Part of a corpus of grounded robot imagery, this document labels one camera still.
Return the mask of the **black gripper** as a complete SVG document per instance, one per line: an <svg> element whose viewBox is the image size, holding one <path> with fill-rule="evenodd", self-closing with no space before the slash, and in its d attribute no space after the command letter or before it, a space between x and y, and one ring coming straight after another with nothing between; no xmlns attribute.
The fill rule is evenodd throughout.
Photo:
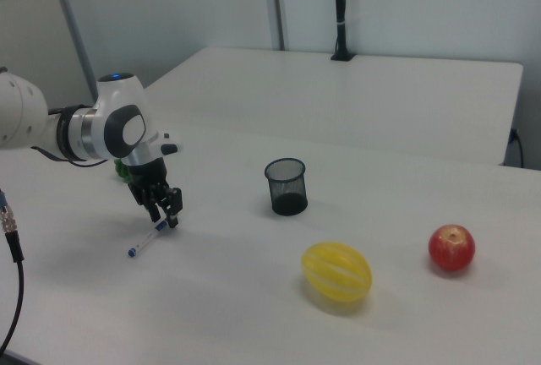
<svg viewBox="0 0 541 365"><path fill-rule="evenodd" d="M128 166L128 187L136 202L143 205L152 222L161 218L160 205L166 213L170 228L178 225L178 214L183 209L183 196L180 188L169 188L165 161L159 157L139 166Z"/></svg>

